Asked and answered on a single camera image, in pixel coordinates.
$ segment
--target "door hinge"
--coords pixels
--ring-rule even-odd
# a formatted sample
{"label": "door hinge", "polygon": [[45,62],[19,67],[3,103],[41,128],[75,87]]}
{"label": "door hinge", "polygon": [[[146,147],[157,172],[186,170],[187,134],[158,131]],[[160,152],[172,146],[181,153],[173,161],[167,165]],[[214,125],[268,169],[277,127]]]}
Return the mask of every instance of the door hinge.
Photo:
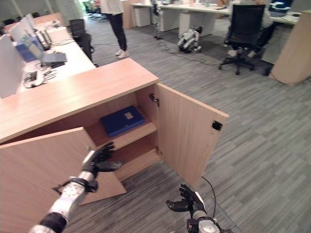
{"label": "door hinge", "polygon": [[153,93],[149,94],[149,98],[151,99],[151,101],[155,102],[158,107],[160,107],[160,100],[159,98],[156,98]]}
{"label": "door hinge", "polygon": [[156,154],[157,154],[158,156],[161,156],[161,155],[162,155],[162,152],[160,151],[160,149],[159,149],[158,146],[155,147],[155,152],[156,152]]}
{"label": "door hinge", "polygon": [[223,127],[223,124],[218,122],[218,121],[214,121],[212,124],[213,129],[220,131]]}

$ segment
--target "open cabinet door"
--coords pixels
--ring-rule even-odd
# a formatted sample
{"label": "open cabinet door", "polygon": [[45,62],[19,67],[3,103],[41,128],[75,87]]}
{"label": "open cabinet door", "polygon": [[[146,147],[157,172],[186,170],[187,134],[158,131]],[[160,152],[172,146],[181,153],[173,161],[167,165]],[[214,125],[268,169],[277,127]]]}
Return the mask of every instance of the open cabinet door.
{"label": "open cabinet door", "polygon": [[218,127],[225,124],[228,114],[160,83],[155,85],[155,97],[159,98],[156,118],[161,157],[196,187],[220,136]]}
{"label": "open cabinet door", "polygon": [[[83,127],[0,146],[1,231],[28,232],[45,216],[59,195],[53,187],[77,176],[87,147],[95,145]],[[125,193],[113,172],[98,176],[91,202]]]}

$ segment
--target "computer screen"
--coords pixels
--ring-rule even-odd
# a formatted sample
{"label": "computer screen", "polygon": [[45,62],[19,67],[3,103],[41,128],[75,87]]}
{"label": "computer screen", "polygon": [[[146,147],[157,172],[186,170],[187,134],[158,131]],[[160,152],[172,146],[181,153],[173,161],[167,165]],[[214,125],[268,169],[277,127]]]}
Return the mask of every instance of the computer screen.
{"label": "computer screen", "polygon": [[286,14],[291,8],[293,0],[272,0],[269,5],[270,12]]}

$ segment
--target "office chair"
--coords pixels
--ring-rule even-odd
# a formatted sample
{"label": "office chair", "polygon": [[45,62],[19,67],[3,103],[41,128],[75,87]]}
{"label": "office chair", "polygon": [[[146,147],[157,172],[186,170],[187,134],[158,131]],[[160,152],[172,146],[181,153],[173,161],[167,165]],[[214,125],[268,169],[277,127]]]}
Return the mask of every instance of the office chair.
{"label": "office chair", "polygon": [[86,33],[84,19],[72,19],[69,20],[69,24],[73,39],[79,43],[81,35]]}
{"label": "office chair", "polygon": [[40,17],[40,15],[39,15],[38,12],[31,13],[31,15],[32,15],[34,18]]}
{"label": "office chair", "polygon": [[9,25],[9,24],[15,23],[15,20],[12,19],[12,18],[10,18],[10,19],[4,20],[3,23],[4,23],[5,25]]}
{"label": "office chair", "polygon": [[88,18],[93,18],[95,17],[95,11],[93,11],[91,5],[89,4],[88,1],[84,1],[82,2],[84,7],[86,8],[86,13],[88,14]]}
{"label": "office chair", "polygon": [[241,58],[242,49],[254,48],[256,46],[265,5],[233,5],[231,26],[225,39],[225,44],[231,45],[233,49],[238,49],[237,57],[226,57],[219,65],[236,64],[236,75],[240,74],[240,65],[250,66],[254,70],[255,65]]}
{"label": "office chair", "polygon": [[91,46],[92,37],[86,33],[83,19],[72,19],[69,21],[72,38],[82,48],[83,52],[92,61],[92,53],[95,49]]}

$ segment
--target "blue folder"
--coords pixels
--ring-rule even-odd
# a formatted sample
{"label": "blue folder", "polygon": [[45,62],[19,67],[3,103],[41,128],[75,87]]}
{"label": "blue folder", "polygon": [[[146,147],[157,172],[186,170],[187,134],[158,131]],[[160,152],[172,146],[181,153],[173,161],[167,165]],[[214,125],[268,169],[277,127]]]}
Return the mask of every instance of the blue folder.
{"label": "blue folder", "polygon": [[101,123],[106,129],[108,136],[113,137],[145,123],[145,119],[139,111],[131,105],[115,113],[102,117]]}

